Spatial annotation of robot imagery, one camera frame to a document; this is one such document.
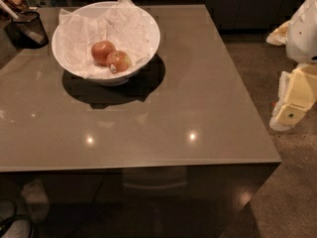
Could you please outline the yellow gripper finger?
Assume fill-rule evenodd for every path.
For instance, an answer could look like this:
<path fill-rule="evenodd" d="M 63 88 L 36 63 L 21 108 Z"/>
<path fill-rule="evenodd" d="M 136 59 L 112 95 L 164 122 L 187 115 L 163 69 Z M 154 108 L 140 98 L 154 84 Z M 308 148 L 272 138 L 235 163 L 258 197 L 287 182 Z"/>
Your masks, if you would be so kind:
<path fill-rule="evenodd" d="M 285 45 L 288 27 L 289 21 L 284 22 L 267 36 L 266 41 L 274 46 Z"/>
<path fill-rule="evenodd" d="M 279 132 L 294 128 L 316 102 L 316 65 L 300 63 L 292 72 L 283 71 L 269 127 Z"/>

